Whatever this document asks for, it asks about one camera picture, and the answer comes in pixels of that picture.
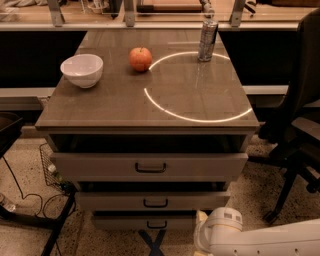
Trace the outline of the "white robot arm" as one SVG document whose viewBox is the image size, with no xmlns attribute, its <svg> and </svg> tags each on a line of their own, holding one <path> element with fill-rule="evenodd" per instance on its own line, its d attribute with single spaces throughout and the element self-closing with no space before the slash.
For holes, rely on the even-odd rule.
<svg viewBox="0 0 320 256">
<path fill-rule="evenodd" d="M 208 256 L 320 256 L 320 220 L 243 231 L 239 211 L 198 211 L 194 244 Z"/>
</svg>

